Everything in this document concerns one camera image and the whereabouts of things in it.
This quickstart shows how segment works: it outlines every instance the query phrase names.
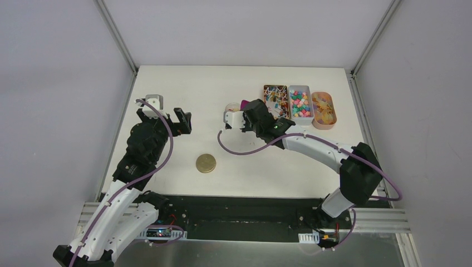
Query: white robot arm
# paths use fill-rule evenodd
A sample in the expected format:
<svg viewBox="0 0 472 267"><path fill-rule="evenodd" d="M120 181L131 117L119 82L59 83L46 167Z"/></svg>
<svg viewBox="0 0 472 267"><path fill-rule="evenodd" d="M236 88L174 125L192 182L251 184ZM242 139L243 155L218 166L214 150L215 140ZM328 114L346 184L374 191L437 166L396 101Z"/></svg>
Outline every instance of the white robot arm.
<svg viewBox="0 0 472 267"><path fill-rule="evenodd" d="M137 111L142 122L131 129L126 154L118 163L113 182L88 224L69 245L60 245L54 251L53 257L61 266L111 267L138 234L158 219L159 209L168 200L150 192L143 197L137 210L119 224L125 210L169 159L170 153L156 168L167 140L170 139L172 147L172 137L191 133L191 114L175 108L179 122L174 123L168 114L160 111L162 101L159 95L137 100L144 107Z"/></svg>
<svg viewBox="0 0 472 267"><path fill-rule="evenodd" d="M382 180L377 171L349 156L349 154L358 156L363 161L380 168L367 144L361 142L357 146L341 144L316 136L286 118L276 120L262 100L245 103L240 111L225 111L223 121L226 129L254 131L256 136L268 145L302 153L325 164L340 175L340 187L317 209L321 220L336 218L351 206L365 204Z"/></svg>

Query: gold coin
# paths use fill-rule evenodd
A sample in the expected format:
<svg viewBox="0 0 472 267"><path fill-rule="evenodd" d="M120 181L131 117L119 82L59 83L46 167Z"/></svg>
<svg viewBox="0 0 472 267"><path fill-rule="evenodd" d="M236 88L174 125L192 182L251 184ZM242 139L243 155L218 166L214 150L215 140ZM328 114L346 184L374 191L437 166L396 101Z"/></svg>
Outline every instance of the gold coin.
<svg viewBox="0 0 472 267"><path fill-rule="evenodd" d="M217 160L210 154L203 154L197 158L195 165L199 172L207 174L215 169Z"/></svg>

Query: container of pasta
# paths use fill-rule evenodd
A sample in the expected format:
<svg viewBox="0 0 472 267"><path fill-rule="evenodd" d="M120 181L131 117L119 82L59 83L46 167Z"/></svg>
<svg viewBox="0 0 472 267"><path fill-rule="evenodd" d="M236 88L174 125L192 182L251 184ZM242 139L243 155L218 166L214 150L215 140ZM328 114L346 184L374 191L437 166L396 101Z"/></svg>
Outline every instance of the container of pasta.
<svg viewBox="0 0 472 267"><path fill-rule="evenodd" d="M314 92L311 94L311 98L314 111L313 126L320 130L331 129L338 120L333 98L327 92Z"/></svg>

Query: white container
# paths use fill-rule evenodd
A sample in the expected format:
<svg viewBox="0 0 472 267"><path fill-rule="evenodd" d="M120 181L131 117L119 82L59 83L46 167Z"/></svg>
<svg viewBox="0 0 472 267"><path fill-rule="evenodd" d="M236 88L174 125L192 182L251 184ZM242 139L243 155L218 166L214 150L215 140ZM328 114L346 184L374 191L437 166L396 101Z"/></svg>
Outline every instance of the white container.
<svg viewBox="0 0 472 267"><path fill-rule="evenodd" d="M292 101L289 100L288 102L289 102L289 107L290 107L290 119L292 121L294 121L297 125L309 126L309 125L311 125L311 123L313 122L313 119L314 119L313 101L311 100L311 94L310 94L310 91L309 91L309 87L307 85L290 85L288 87L288 98L289 99L292 99L292 95L295 91L300 92L300 93L306 93L306 95L308 96L308 99L306 99L308 101L308 105L306 105L306 106L309 107L310 116L308 116L308 117L294 117L293 104L292 104Z"/></svg>

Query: plastic container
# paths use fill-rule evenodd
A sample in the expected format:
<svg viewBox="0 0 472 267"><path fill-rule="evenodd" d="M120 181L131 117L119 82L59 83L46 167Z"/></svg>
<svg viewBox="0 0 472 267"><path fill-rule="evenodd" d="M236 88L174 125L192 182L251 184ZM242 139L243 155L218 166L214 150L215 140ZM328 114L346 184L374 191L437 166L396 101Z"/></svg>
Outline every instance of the plastic container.
<svg viewBox="0 0 472 267"><path fill-rule="evenodd" d="M289 99L293 99L293 94L295 93L295 91L297 91L297 93L306 93L307 94L308 99L306 99L306 100L308 101L308 104L306 106L308 106L308 110L306 110L306 111L310 112L310 116L302 117L298 114L297 114L298 116L295 115L292 101L288 101L289 107L290 107L289 110L290 110L291 120L294 121L297 125L309 126L309 125L311 125L311 123L314 119L313 101L311 100L311 97L310 97L311 94L310 94L310 91L309 91L309 87L306 86L306 85L290 85L288 87L288 98Z"/></svg>
<svg viewBox="0 0 472 267"><path fill-rule="evenodd" d="M275 119L289 118L287 86L264 85L263 101Z"/></svg>
<svg viewBox="0 0 472 267"><path fill-rule="evenodd" d="M331 129L338 120L333 98L327 92L314 92L311 98L314 108L313 126L320 130Z"/></svg>

